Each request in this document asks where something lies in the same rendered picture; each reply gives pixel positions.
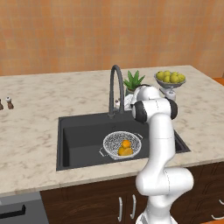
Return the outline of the grey pedestal fruit bowl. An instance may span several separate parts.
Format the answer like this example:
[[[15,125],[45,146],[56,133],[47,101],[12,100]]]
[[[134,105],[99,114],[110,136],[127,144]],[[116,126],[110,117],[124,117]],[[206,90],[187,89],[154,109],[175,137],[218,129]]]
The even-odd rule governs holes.
[[[179,88],[185,83],[184,81],[178,83],[167,83],[159,80],[157,77],[155,77],[155,80],[160,86],[159,90],[164,94],[164,96],[173,101],[176,101],[176,93],[174,89]]]

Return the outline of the green potted plant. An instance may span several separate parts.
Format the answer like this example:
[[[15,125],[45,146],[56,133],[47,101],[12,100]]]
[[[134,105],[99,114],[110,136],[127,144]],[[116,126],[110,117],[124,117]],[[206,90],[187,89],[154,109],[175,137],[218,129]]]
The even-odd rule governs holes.
[[[131,71],[128,71],[128,79],[123,81],[123,84],[126,87],[126,95],[133,95],[136,88],[141,85],[143,77],[139,77],[139,71],[136,71],[135,74],[132,74]]]

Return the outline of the grey dishwasher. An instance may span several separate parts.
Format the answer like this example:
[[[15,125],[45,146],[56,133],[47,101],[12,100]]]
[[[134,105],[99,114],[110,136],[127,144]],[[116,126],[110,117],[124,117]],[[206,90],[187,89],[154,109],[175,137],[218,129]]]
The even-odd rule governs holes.
[[[0,224],[49,224],[39,192],[29,192],[0,198],[0,214],[26,206],[25,215],[1,219]]]

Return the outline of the dark wood cupboard door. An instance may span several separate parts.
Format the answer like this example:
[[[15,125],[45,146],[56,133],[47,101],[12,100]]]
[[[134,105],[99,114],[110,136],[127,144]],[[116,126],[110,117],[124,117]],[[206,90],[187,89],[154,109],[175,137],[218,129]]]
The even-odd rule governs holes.
[[[130,218],[130,214],[132,213],[132,194],[136,195],[136,214],[134,220]],[[144,211],[147,205],[148,198],[146,196],[141,195],[136,188],[136,177],[128,177],[127,178],[127,202],[126,202],[126,216],[125,216],[125,224],[136,224],[136,220],[138,216]]]
[[[124,224],[126,194],[117,180],[41,191],[49,224]],[[119,201],[122,197],[122,221]]]

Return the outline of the black sink basin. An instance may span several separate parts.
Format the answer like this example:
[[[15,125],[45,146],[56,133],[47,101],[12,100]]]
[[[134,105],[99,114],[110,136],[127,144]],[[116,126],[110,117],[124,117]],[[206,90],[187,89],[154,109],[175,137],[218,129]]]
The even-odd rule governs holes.
[[[115,131],[136,133],[141,139],[142,149],[132,160],[149,156],[148,124],[135,121],[130,111],[116,113],[112,119],[108,113],[66,116],[59,118],[56,170],[129,161],[114,160],[103,149],[103,139]]]

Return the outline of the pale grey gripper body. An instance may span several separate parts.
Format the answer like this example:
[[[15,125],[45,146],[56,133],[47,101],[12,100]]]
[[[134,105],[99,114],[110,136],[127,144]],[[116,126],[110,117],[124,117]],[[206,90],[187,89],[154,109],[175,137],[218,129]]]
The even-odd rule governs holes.
[[[131,110],[130,103],[131,103],[132,98],[133,98],[132,94],[128,94],[124,97],[124,109],[125,110]]]

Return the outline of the white mesh colander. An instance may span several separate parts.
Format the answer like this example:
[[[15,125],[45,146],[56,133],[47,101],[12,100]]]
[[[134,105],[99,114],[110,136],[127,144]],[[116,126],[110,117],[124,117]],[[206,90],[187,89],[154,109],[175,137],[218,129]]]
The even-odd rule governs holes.
[[[123,140],[130,141],[130,148],[133,150],[132,155],[118,155],[118,150],[122,147]],[[115,131],[108,134],[102,142],[102,147],[99,150],[103,157],[110,156],[114,160],[133,158],[142,149],[143,137],[138,133],[130,133],[127,131]]]

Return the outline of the dark grey arched faucet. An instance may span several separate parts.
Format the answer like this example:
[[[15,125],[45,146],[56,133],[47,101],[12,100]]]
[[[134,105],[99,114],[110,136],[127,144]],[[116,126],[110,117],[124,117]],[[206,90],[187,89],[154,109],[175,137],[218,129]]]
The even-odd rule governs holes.
[[[119,90],[120,90],[120,108],[119,113],[124,113],[124,88],[123,88],[123,76],[121,69],[118,65],[113,65],[110,71],[110,87],[109,87],[109,105],[108,105],[108,117],[114,118],[114,77],[117,74]]]

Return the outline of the dark wood drawer front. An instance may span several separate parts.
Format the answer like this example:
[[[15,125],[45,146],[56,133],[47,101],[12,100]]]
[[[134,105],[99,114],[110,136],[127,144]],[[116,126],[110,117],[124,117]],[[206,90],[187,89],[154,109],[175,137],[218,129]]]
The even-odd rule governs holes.
[[[190,167],[194,177],[191,209],[203,211],[221,207],[224,203],[224,162]]]
[[[215,217],[224,216],[224,206],[209,207],[203,211],[187,212],[185,215],[175,217],[178,224],[203,224],[209,221],[218,221],[224,224],[224,220],[213,220],[211,215]]]

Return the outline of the white-topped brown shaker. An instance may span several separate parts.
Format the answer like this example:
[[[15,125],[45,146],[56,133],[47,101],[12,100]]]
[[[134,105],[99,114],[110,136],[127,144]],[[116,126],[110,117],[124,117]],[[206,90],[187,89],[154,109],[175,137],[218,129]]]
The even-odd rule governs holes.
[[[5,100],[8,104],[8,109],[14,109],[14,105],[11,102],[11,98],[9,96],[7,96]]]

